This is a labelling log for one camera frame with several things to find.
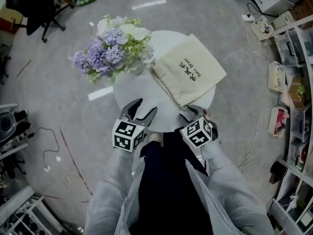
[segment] jacket sleeve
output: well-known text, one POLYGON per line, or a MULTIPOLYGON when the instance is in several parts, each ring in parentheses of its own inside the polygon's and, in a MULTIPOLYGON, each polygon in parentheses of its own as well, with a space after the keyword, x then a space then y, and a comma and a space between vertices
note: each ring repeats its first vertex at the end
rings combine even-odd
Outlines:
POLYGON ((241 172, 225 156, 219 141, 201 148, 202 159, 207 161, 214 192, 233 224, 251 235, 274 235, 264 204, 248 189, 241 172))
POLYGON ((131 187, 133 153, 114 149, 103 182, 98 182, 88 205, 85 235, 113 235, 131 187))

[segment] white box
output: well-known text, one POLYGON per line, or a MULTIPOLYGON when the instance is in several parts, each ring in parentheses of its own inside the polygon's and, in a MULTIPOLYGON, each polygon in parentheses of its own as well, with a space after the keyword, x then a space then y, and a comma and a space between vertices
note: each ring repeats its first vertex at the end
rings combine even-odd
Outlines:
POLYGON ((201 117, 182 129, 182 133, 193 147, 200 148, 212 141, 212 128, 210 121, 201 117))
POLYGON ((260 41, 268 39, 274 32, 274 27, 268 22, 265 16, 261 16, 258 20, 254 21, 249 28, 260 41), (264 26, 269 27, 269 33, 264 33, 264 26))
POLYGON ((274 19, 272 22, 275 30, 279 30, 292 23, 294 23, 294 19, 288 10, 280 14, 279 17, 274 19))
POLYGON ((274 61, 268 65, 268 88, 276 92, 285 92, 286 73, 285 68, 280 63, 274 61), (281 89, 275 87, 275 70, 279 68, 281 73, 281 89))
MULTIPOLYGON (((288 111, 284 108, 281 108, 281 107, 273 107, 272 108, 272 111, 270 113, 270 118, 269 118, 269 123, 268 123, 268 132, 271 133, 273 136, 276 136, 276 137, 282 137, 284 132, 285 132, 285 129, 283 129, 282 131, 280 131, 278 133, 278 135, 275 135, 274 134, 274 131, 275 131, 275 126, 276 126, 276 122, 277 122, 277 116, 278 116, 278 110, 281 109, 283 110, 285 113, 288 113, 288 111)), ((282 123, 283 124, 286 124, 286 121, 287 119, 285 118, 282 123)))
POLYGON ((133 152, 144 139, 145 127, 117 119, 112 130, 113 147, 133 152))

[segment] round white table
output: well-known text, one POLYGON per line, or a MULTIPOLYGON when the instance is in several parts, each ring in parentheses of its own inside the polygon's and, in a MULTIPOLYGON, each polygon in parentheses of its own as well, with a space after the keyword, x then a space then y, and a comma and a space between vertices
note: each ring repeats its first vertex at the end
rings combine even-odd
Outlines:
MULTIPOLYGON (((154 49, 153 58, 160 58, 174 46, 187 38, 175 31, 158 30, 152 32, 151 44, 154 49)), ((122 109, 132 100, 142 98, 135 118, 143 118, 153 107, 157 106, 157 114, 149 130, 154 132, 172 132, 182 126, 178 119, 179 113, 191 117, 189 111, 181 110, 164 90, 153 79, 148 69, 140 75, 120 74, 114 83, 113 93, 118 106, 122 109)), ((215 86, 195 100, 192 104, 207 109, 214 97, 215 86)))

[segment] white cable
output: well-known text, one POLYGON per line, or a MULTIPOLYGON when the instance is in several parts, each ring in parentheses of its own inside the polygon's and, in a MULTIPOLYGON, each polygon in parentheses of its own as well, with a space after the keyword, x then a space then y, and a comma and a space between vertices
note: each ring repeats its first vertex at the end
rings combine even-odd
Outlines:
POLYGON ((252 45, 250 44, 249 38, 248 38, 248 28, 249 28, 251 25, 253 25, 253 24, 250 24, 250 25, 248 25, 248 26, 246 27, 246 40, 248 41, 248 44, 250 45, 251 49, 256 50, 256 51, 258 51, 258 52, 260 52, 260 53, 263 53, 265 56, 268 56, 270 59, 272 59, 272 57, 270 57, 269 55, 267 55, 265 52, 263 52, 263 51, 261 51, 261 50, 259 50, 259 49, 253 48, 252 45))
POLYGON ((254 145, 255 138, 256 138, 256 136, 257 136, 257 134, 258 134, 258 124, 259 124, 260 115, 261 115, 261 113, 262 113, 263 111, 272 108, 276 103, 277 103, 277 98, 276 98, 276 102, 275 102, 273 105, 266 107, 266 108, 263 109, 263 110, 259 113, 259 115, 258 115, 258 120, 256 121, 255 135, 254 135, 254 138, 253 138, 253 141, 252 141, 251 149, 250 149, 250 151, 246 154, 245 160, 242 161, 242 162, 240 163, 240 165, 237 166, 237 168, 240 168, 240 167, 243 168, 242 174, 245 172, 245 165, 251 163, 251 162, 253 161, 253 158, 254 158, 253 145, 254 145))

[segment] artificial flower bouquet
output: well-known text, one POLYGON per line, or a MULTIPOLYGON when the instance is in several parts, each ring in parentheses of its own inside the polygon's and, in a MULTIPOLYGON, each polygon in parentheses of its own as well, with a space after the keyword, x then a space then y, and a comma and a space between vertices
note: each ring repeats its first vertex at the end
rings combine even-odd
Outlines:
POLYGON ((96 38, 74 54, 73 65, 94 83, 102 77, 114 82, 122 71, 142 67, 143 61, 152 58, 153 49, 151 31, 138 27, 140 23, 140 19, 104 16, 97 25, 96 38))

